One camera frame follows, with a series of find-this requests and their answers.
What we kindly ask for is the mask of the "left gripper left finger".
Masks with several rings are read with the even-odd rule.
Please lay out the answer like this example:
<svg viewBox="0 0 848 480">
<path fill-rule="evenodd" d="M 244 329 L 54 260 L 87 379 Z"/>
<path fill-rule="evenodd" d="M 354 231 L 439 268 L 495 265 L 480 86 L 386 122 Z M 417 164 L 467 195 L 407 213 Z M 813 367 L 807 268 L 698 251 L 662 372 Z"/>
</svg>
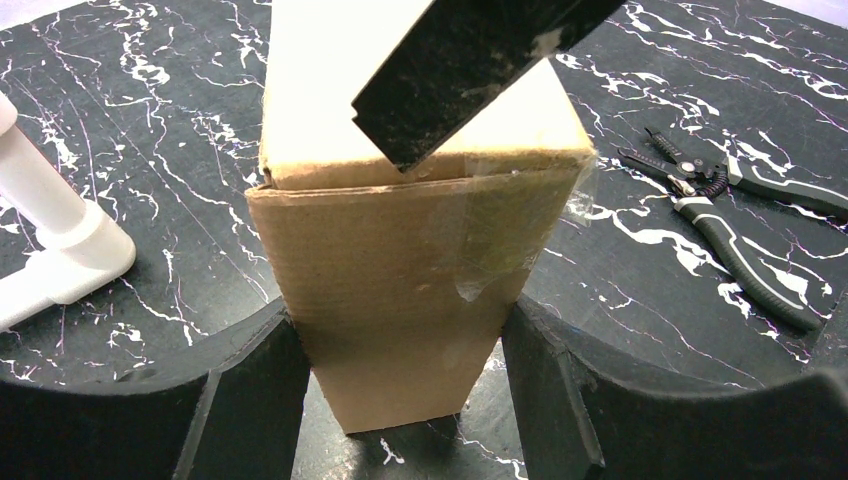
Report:
<svg viewBox="0 0 848 480">
<path fill-rule="evenodd" d="M 310 365 L 281 300 L 112 381 L 1 384 L 5 479 L 287 479 Z"/>
</svg>

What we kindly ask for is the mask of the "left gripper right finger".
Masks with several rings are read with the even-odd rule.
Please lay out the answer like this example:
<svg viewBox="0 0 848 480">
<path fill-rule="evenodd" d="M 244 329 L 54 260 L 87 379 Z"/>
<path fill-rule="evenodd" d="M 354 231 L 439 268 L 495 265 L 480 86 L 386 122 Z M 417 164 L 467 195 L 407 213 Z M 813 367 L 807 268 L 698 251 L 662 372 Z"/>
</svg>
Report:
<svg viewBox="0 0 848 480">
<path fill-rule="evenodd" d="M 847 372 L 754 389 L 638 359 L 521 297 L 502 334 L 532 479 L 843 479 Z"/>
</svg>

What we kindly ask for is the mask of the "brown cardboard express box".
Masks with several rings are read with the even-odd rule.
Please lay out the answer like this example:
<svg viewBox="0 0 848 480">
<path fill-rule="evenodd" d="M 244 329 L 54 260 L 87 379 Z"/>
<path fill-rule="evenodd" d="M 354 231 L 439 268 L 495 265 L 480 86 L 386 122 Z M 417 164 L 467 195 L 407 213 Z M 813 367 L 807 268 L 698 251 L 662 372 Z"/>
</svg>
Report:
<svg viewBox="0 0 848 480">
<path fill-rule="evenodd" d="M 421 1 L 276 1 L 246 193 L 284 302 L 347 434 L 459 412 L 596 152 L 542 61 L 398 171 L 352 100 Z"/>
</svg>

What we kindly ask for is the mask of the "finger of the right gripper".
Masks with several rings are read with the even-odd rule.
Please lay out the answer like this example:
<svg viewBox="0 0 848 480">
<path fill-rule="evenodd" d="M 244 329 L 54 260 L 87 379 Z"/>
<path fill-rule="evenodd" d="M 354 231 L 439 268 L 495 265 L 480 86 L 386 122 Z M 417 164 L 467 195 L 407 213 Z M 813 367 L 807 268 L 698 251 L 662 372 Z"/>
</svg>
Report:
<svg viewBox="0 0 848 480">
<path fill-rule="evenodd" d="M 542 59 L 573 48 L 623 4 L 433 1 L 354 98 L 353 122 L 406 172 Z"/>
</svg>

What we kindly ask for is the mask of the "white PVC pipe frame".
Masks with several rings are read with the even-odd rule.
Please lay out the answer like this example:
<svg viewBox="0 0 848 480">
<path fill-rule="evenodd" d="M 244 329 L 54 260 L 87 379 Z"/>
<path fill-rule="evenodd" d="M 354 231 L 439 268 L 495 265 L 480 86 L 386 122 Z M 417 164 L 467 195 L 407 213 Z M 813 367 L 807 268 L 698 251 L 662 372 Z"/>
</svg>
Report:
<svg viewBox="0 0 848 480">
<path fill-rule="evenodd" d="M 35 226 L 42 249 L 1 279 L 3 331 L 53 306 L 72 304 L 125 274 L 132 238 L 93 200 L 81 198 L 17 126 L 1 96 L 1 197 Z"/>
</svg>

